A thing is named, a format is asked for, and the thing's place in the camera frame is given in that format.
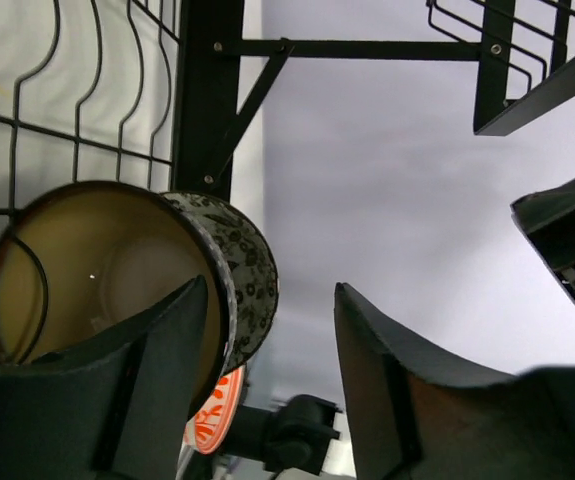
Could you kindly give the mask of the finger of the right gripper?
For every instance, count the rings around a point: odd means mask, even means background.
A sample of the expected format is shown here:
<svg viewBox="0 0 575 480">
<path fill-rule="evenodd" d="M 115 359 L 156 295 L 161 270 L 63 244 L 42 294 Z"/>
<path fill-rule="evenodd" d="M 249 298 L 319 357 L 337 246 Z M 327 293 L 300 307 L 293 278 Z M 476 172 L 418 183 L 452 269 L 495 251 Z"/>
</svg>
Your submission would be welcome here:
<svg viewBox="0 0 575 480">
<path fill-rule="evenodd" d="M 527 194 L 511 204 L 511 211 L 517 228 L 575 304 L 575 179 Z"/>
</svg>

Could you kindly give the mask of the brown beige bowl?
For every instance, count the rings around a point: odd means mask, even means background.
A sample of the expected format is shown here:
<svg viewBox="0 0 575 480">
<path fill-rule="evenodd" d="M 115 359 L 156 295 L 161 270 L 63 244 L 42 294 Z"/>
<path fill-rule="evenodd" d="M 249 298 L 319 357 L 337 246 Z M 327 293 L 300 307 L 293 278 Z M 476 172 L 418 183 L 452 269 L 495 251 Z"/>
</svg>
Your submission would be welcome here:
<svg viewBox="0 0 575 480">
<path fill-rule="evenodd" d="M 236 335 L 235 286 L 220 247 L 162 194 L 101 180 L 53 189 L 0 236 L 0 364 L 83 342 L 197 276 L 208 300 L 191 412 L 224 374 Z"/>
</svg>

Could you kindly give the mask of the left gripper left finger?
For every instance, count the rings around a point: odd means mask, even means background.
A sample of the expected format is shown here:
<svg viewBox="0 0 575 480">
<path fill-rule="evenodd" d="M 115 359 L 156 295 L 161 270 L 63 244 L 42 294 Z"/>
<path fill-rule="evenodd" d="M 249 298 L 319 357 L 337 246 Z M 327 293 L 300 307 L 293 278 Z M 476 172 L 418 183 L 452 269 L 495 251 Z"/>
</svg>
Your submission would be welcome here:
<svg viewBox="0 0 575 480">
<path fill-rule="evenodd" d="M 172 479 L 198 373 L 195 278 L 70 349 L 0 365 L 0 479 Z"/>
</svg>

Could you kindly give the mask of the black white patterned bowl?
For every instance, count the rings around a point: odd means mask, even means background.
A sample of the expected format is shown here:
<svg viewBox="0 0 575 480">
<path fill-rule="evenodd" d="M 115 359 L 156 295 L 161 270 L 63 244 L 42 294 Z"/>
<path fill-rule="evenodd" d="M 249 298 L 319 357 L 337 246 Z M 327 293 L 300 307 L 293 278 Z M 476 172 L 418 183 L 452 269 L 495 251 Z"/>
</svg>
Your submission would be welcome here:
<svg viewBox="0 0 575 480">
<path fill-rule="evenodd" d="M 188 191 L 165 192 L 163 197 L 209 232 L 231 273 L 237 327 L 224 369 L 228 373 L 258 351 L 272 328 L 279 300 L 274 256 L 261 230 L 229 202 Z"/>
</svg>

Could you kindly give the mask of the orange white patterned bowl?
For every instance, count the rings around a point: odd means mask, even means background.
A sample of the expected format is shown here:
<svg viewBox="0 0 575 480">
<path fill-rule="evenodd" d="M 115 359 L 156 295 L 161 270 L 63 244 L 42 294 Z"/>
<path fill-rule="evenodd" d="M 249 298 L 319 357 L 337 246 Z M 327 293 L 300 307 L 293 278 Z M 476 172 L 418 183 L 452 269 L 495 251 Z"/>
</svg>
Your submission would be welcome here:
<svg viewBox="0 0 575 480">
<path fill-rule="evenodd" d="M 245 380 L 242 365 L 221 377 L 199 411 L 187 422 L 183 445 L 203 455 L 214 453 L 224 441 L 236 409 Z"/>
</svg>

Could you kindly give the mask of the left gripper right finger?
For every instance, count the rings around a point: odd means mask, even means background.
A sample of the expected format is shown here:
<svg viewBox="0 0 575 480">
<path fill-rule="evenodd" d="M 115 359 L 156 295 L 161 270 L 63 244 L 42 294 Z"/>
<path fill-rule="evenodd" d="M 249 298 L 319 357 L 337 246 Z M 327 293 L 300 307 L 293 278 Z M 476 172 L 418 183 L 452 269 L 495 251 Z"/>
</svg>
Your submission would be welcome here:
<svg viewBox="0 0 575 480">
<path fill-rule="evenodd" d="M 359 478 L 575 479 L 575 366 L 482 366 L 346 283 L 334 323 Z"/>
</svg>

